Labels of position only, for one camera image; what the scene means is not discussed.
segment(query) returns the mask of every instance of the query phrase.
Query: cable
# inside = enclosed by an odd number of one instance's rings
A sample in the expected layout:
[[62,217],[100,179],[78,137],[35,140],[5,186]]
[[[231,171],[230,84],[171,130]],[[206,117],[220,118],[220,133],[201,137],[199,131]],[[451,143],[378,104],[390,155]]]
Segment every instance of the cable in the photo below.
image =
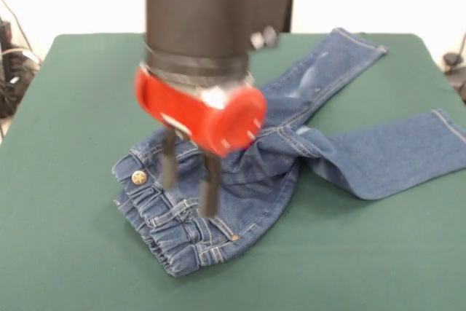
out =
[[38,65],[42,64],[42,60],[37,57],[36,54],[34,54],[32,51],[24,48],[24,47],[13,47],[12,49],[8,49],[5,51],[1,52],[1,56],[5,56],[8,54],[12,54],[14,52],[21,52],[21,54],[25,57],[27,57],[29,60],[32,60],[33,62],[37,63]]
[[0,1],[3,3],[3,5],[7,8],[7,10],[9,11],[9,13],[12,14],[13,18],[15,19],[16,25],[17,25],[17,27],[19,28],[19,30],[20,30],[20,32],[21,32],[21,35],[23,36],[24,41],[26,42],[26,45],[28,46],[28,49],[29,49],[30,51],[33,51],[33,50],[32,50],[32,46],[31,46],[31,44],[29,43],[28,37],[24,34],[23,28],[21,27],[20,21],[19,21],[18,18],[16,17],[16,14],[13,12],[13,10],[10,9],[10,7],[9,7],[8,4],[5,2],[5,0],[0,0]]
[[465,42],[466,42],[466,33],[463,35],[463,40],[461,42],[461,46],[459,47],[459,51],[457,54],[457,59],[450,65],[450,69],[445,72],[445,74],[450,74],[461,62],[461,55],[463,53],[463,50],[465,49]]

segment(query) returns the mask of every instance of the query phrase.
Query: wrinkled fabric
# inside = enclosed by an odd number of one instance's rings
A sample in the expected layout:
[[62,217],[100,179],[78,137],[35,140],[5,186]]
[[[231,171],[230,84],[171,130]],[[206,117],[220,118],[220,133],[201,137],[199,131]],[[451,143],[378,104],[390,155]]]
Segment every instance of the wrinkled fabric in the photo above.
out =
[[[179,182],[161,186],[164,130],[135,145],[113,168],[122,192],[115,203],[172,276],[244,253],[289,203],[300,165],[363,200],[379,200],[466,168],[466,131],[442,110],[326,136],[305,123],[340,89],[387,53],[336,28],[281,77],[261,87],[268,103],[263,129],[246,150],[226,157],[218,215],[200,218],[200,151],[177,141]],[[131,175],[141,170],[141,185]]]

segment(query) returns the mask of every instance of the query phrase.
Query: stitching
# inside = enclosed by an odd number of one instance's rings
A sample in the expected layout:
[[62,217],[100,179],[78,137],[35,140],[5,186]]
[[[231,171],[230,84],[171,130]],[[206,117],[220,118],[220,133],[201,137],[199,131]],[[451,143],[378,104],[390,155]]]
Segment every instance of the stitching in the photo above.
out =
[[440,121],[442,121],[442,123],[443,123],[448,129],[450,129],[450,131],[451,131],[453,134],[455,134],[456,136],[458,136],[459,139],[460,139],[461,141],[463,141],[464,143],[466,143],[466,138],[465,138],[463,135],[461,135],[461,133],[459,133],[459,131],[456,130],[456,129],[445,119],[445,117],[441,115],[441,113],[440,113],[439,111],[437,111],[437,110],[434,109],[434,110],[432,110],[432,112],[440,119]]
[[371,48],[371,49],[381,50],[382,52],[386,52],[386,50],[385,50],[385,49],[382,49],[381,47],[375,47],[375,46],[373,46],[373,45],[366,44],[366,43],[364,43],[364,42],[358,41],[356,38],[353,38],[353,37],[350,36],[348,33],[345,33],[344,31],[342,31],[340,28],[337,28],[336,30],[337,30],[341,35],[345,36],[346,38],[348,38],[348,39],[351,40],[352,42],[361,45],[362,47],[368,47],[368,48]]
[[116,205],[118,208],[121,208],[123,205],[125,205],[126,203],[128,203],[128,200],[131,200],[131,199],[128,198],[128,199],[125,200],[123,203],[121,203],[121,202],[118,201],[118,200],[114,200],[114,203],[115,203],[115,205]]
[[[277,205],[277,203],[279,202],[279,200],[281,199],[281,197],[283,196],[283,188],[288,184],[288,179],[290,178],[291,176],[291,172],[289,172],[285,178],[285,180],[283,181],[283,186],[282,188],[280,189],[280,194],[277,196],[277,199],[267,208],[267,210],[265,210],[262,215],[257,219],[255,220],[251,225],[249,225],[249,227],[247,227],[244,231],[242,231],[241,233],[238,234],[239,237],[242,237],[245,233],[249,232],[250,230],[252,230],[252,228],[254,228],[262,219],[264,219],[264,217],[270,213],[270,211],[273,209],[273,207],[275,207]],[[235,242],[226,242],[224,244],[221,244],[221,245],[217,245],[217,248],[223,248],[223,247],[226,247],[230,244],[233,244]]]
[[196,200],[195,199],[187,199],[179,202],[177,205],[172,207],[168,212],[165,214],[162,214],[161,216],[158,216],[156,218],[151,219],[151,223],[156,227],[160,227],[162,225],[165,225],[167,222],[171,221],[174,219],[176,216],[180,215],[183,213],[185,210],[189,209],[190,207],[196,205]]
[[213,244],[213,242],[212,242],[212,240],[213,240],[212,231],[210,231],[210,228],[207,225],[207,222],[206,222],[205,218],[201,218],[201,221],[205,225],[205,228],[206,228],[207,232],[209,233],[209,244],[212,245]]
[[232,229],[230,229],[228,225],[225,224],[225,222],[219,217],[216,216],[214,218],[209,219],[209,221],[212,223],[212,225],[216,226],[221,231],[226,231],[226,234],[229,239],[231,239],[231,237],[234,235]]
[[291,144],[291,146],[298,151],[298,153],[303,154],[308,157],[317,157],[315,154],[313,154],[305,145],[301,143],[301,141],[296,140],[292,137],[289,137],[284,133],[284,129],[281,127],[278,130],[278,135],[280,135],[282,138],[285,139],[285,142],[288,142]]
[[214,249],[218,253],[218,257],[220,258],[220,262],[225,262],[225,258],[223,256],[223,254],[221,253],[220,249],[218,249],[218,247],[215,247]]

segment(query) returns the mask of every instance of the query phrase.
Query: blue denim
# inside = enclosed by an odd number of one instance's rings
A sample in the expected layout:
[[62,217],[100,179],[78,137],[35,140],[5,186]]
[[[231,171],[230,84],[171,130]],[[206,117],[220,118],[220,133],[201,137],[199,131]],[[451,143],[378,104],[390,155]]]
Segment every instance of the blue denim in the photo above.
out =
[[[197,211],[202,158],[178,141],[179,183],[161,186],[163,130],[135,145],[113,168],[122,185],[115,203],[165,271],[182,276],[244,253],[278,220],[296,187],[299,159],[364,200],[378,200],[466,168],[466,132],[430,111],[352,133],[325,136],[304,123],[387,50],[337,28],[261,90],[268,102],[254,144],[222,161],[218,215]],[[147,174],[136,185],[131,175]]]

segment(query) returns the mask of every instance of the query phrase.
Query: denim jeans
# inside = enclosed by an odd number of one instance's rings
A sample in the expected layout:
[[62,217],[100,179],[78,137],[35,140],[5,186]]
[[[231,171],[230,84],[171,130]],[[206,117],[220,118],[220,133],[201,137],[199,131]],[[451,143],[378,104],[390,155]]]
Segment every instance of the denim jeans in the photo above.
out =
[[[326,136],[304,123],[386,49],[337,28],[281,77],[264,85],[268,112],[254,144],[222,161],[218,215],[197,211],[202,158],[178,141],[179,183],[161,186],[163,130],[115,164],[115,203],[165,271],[182,276],[244,253],[278,220],[300,164],[364,200],[378,200],[466,168],[466,132],[434,110],[366,130]],[[147,175],[134,184],[137,171]]]

